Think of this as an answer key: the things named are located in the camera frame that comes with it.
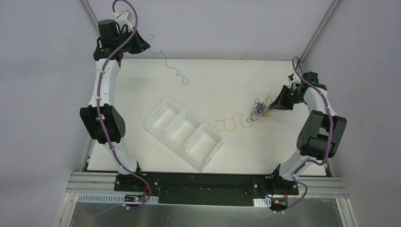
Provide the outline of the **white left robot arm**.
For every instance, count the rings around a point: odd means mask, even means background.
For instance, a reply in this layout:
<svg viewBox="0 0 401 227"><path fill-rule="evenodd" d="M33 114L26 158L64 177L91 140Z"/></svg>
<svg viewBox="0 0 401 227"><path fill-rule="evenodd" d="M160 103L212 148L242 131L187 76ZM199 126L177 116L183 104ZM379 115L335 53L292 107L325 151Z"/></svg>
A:
<svg viewBox="0 0 401 227"><path fill-rule="evenodd" d="M115 83L124 54L138 54L147 50L146 43L127 19L106 19L98 22L100 36L93 57L96 79L93 94L79 115L91 139L96 140L111 154L118 168L115 190L146 190L138 161L130 154L124 136L126 124L114 107Z"/></svg>

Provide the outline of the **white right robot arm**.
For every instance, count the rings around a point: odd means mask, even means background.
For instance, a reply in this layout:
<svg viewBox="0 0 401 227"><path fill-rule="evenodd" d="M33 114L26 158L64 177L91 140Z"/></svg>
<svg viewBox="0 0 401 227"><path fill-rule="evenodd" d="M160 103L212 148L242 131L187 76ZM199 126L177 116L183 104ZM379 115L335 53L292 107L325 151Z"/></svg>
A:
<svg viewBox="0 0 401 227"><path fill-rule="evenodd" d="M292 110L295 104L305 104L309 116L296 140L296 150L284 163L279 164L267 180L275 194L295 190L296 178L310 165L324 165L339 147L347 126L347 120L332 108L327 87L319 83L314 72L304 73L300 79L288 76L289 85L284 85L279 96L269 106L273 110Z"/></svg>

